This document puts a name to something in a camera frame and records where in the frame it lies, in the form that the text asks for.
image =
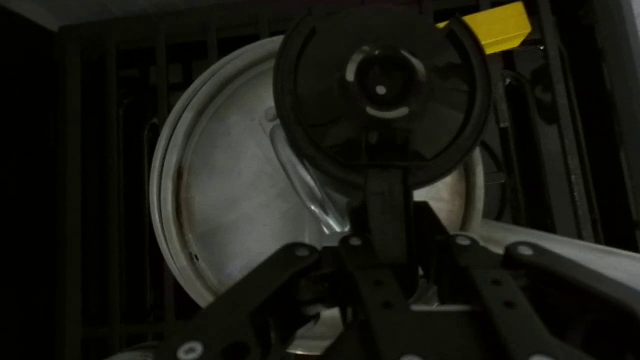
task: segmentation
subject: metal platter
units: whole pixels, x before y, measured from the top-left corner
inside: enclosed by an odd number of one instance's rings
[[[271,72],[282,39],[245,47],[203,72],[164,124],[152,166],[149,210],[161,254],[200,304],[287,243],[335,244],[344,200],[299,165],[280,133]],[[481,218],[481,163],[413,194],[450,231]]]

